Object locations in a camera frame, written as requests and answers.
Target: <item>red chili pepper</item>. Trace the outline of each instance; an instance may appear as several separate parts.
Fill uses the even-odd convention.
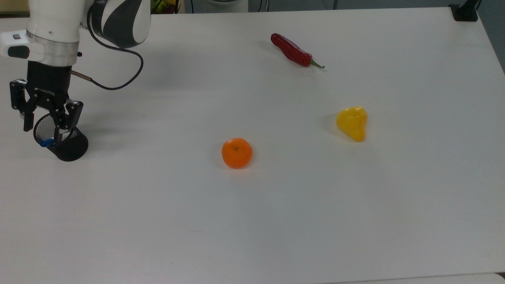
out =
[[[324,68],[324,66],[321,66],[312,60],[312,55],[310,53],[301,50],[301,48],[299,48],[291,40],[285,38],[284,36],[278,33],[272,33],[270,40],[275,46],[281,49],[282,53],[284,53],[284,55],[286,55],[289,60],[294,61],[304,67],[314,65],[319,68]]]

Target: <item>chili pepper stem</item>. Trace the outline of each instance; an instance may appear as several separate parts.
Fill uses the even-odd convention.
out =
[[[321,65],[317,64],[317,63],[316,63],[314,60],[312,60],[312,59],[311,59],[310,65],[314,65],[314,66],[316,66],[316,67],[319,67],[319,68],[321,68],[321,69],[324,69],[324,66],[321,66]]]

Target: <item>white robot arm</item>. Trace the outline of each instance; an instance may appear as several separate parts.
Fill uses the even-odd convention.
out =
[[[120,49],[131,48],[149,33],[150,0],[29,0],[29,9],[26,30],[0,34],[0,55],[28,60],[27,79],[10,83],[12,108],[23,117],[24,131],[33,128],[35,108],[48,110],[54,135],[51,143],[40,144],[56,147],[65,139],[65,133],[77,129],[83,107],[82,102],[68,96],[70,76],[76,73],[72,65],[80,55],[79,28],[88,29],[89,23],[93,37],[97,34]],[[71,160],[80,156],[74,155]]]

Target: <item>black mesh cup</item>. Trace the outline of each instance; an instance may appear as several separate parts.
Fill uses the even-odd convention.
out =
[[[33,137],[40,145],[41,142],[53,138],[55,134],[55,122],[53,118],[47,114],[37,121]],[[88,138],[82,134],[77,127],[70,129],[70,133],[65,133],[63,139],[56,144],[47,147],[58,159],[65,162],[72,162],[84,155],[88,150]]]

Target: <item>white table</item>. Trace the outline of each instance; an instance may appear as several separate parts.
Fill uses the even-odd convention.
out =
[[[0,20],[1,31],[26,19]],[[288,61],[285,35],[325,70]],[[90,141],[42,149],[0,59],[1,283],[307,284],[505,270],[505,76],[449,8],[154,16],[145,69],[74,77]],[[74,70],[138,60],[84,31]],[[359,144],[334,124],[368,111]],[[45,114],[37,111],[36,116]],[[220,147],[248,140],[247,168]]]

